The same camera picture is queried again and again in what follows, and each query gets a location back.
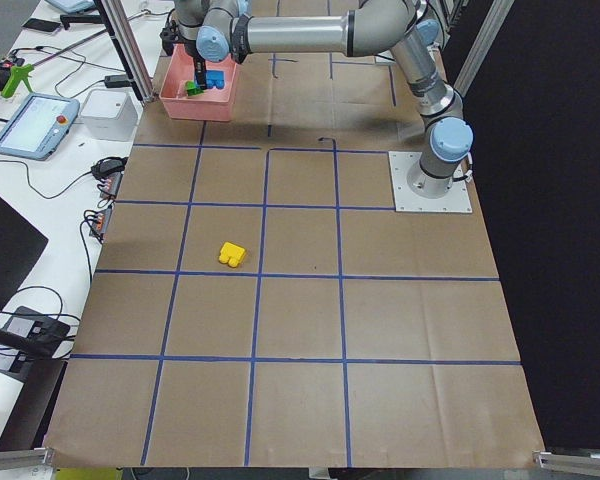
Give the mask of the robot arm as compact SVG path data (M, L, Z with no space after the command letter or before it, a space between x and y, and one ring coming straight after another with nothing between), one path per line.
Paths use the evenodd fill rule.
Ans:
M418 102L426 147L417 171L425 182L450 181L471 150L462 99L440 75L411 1L361 1L340 16L257 17L246 1L177 1L176 37L193 58L241 64L259 53L334 53L366 57L388 51Z

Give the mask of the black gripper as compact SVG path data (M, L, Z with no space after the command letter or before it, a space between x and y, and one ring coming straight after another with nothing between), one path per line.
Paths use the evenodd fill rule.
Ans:
M184 46L185 52L194 60L194 75L196 86L200 90L207 89L206 80L206 62L199 54L196 47L196 41L180 36L180 43Z

